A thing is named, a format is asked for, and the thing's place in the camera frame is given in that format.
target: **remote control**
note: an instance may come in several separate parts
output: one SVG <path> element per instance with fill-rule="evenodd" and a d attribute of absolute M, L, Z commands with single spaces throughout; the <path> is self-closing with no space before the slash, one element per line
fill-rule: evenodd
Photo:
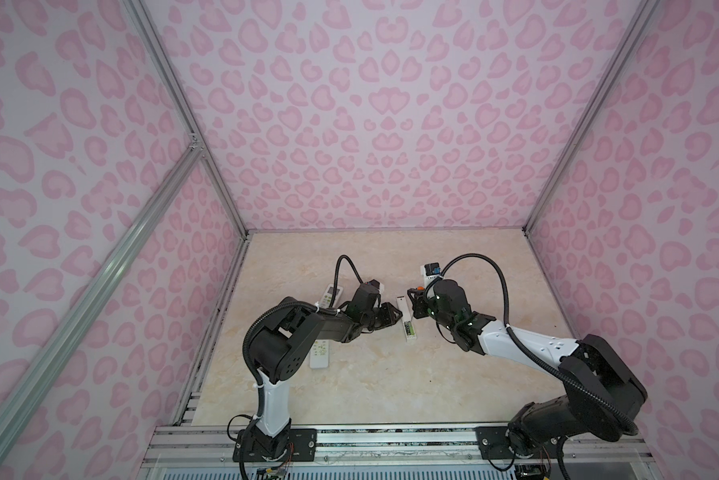
<path fill-rule="evenodd" d="M 338 286 L 338 291 L 335 294 L 336 300 L 333 302 L 334 308 L 338 307 L 338 299 L 341 297 L 341 293 L 343 292 L 344 288 L 342 286 Z M 333 285 L 328 285 L 325 288 L 325 293 L 323 293 L 320 298 L 320 308 L 330 308 L 330 301 L 333 297 Z M 329 353 L 330 347 L 328 345 L 328 340 L 317 340 L 314 342 L 314 345 L 312 345 L 312 348 L 309 351 L 309 367 L 313 369 L 326 369 L 330 358 Z"/>

